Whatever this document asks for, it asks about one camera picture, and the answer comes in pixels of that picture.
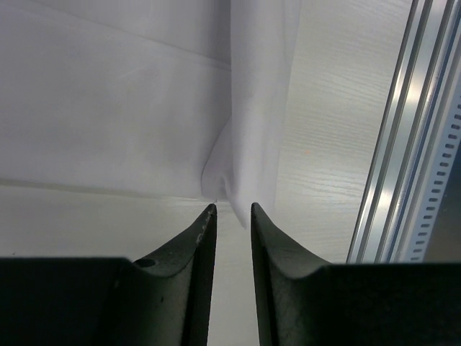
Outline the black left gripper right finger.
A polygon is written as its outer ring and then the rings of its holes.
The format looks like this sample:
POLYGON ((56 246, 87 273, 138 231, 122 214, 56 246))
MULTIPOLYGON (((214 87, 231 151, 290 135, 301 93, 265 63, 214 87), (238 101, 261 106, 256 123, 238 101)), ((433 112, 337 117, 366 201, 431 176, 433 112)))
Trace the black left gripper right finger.
POLYGON ((261 345, 458 345, 460 265, 335 265, 251 206, 261 345))

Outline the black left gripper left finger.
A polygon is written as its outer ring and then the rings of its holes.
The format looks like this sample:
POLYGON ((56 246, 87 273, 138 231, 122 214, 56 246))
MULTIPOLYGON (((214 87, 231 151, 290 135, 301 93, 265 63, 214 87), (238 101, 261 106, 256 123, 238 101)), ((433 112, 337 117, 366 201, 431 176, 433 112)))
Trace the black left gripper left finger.
POLYGON ((217 208, 136 261, 1 260, 3 345, 206 345, 217 208))

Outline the white t shirt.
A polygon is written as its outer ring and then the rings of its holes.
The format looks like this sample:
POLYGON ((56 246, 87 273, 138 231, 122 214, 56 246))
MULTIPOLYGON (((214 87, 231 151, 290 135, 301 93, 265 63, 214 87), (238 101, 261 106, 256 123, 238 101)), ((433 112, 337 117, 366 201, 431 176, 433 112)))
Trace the white t shirt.
POLYGON ((1 178, 274 207, 300 1, 3 1, 1 178))

